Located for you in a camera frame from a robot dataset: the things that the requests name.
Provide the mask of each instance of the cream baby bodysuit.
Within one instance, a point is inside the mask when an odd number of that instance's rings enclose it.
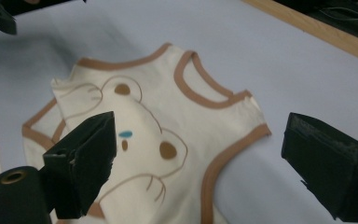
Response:
[[[94,204],[107,223],[226,223],[213,206],[217,176],[270,134],[250,92],[218,85],[196,52],[171,44],[128,63],[82,59],[69,79],[54,79],[51,87],[62,120],[51,122],[57,129],[50,134],[39,128],[47,139],[115,112],[117,157]],[[25,137],[34,139],[42,117],[24,126]]]

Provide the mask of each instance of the cartoon bear print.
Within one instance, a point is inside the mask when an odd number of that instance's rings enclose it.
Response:
[[[142,104],[141,86],[130,77],[110,77],[99,87],[82,84],[63,97],[71,98],[74,106],[89,105],[66,118],[67,123],[108,110],[115,112],[117,156],[97,198],[103,212],[117,214],[113,216],[117,223],[141,223],[151,218],[163,205],[170,181],[186,162],[185,142],[161,127]]]

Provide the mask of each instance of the baby onesie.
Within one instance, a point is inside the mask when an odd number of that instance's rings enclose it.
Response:
[[[94,204],[106,223],[226,223],[213,206],[217,176],[270,134],[250,92],[223,88],[196,52],[171,44],[128,63],[82,59],[51,87],[51,109],[24,126],[33,147],[53,144],[90,116],[115,112],[117,157]],[[55,130],[34,127],[47,126],[44,114],[54,117]]]

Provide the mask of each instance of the wooden edge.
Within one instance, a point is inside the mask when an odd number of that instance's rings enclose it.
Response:
[[[358,57],[358,37],[354,35],[345,33],[272,0],[242,1]]]

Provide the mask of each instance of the white table surface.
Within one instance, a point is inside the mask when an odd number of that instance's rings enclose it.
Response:
[[[333,220],[281,158],[290,112],[321,119],[358,140],[358,58],[239,0],[89,0],[16,18],[0,32],[0,155],[4,170],[25,164],[21,125],[53,95],[83,56],[125,62],[165,42],[197,51],[233,91],[248,89],[273,135],[220,175],[215,202],[229,223]]]

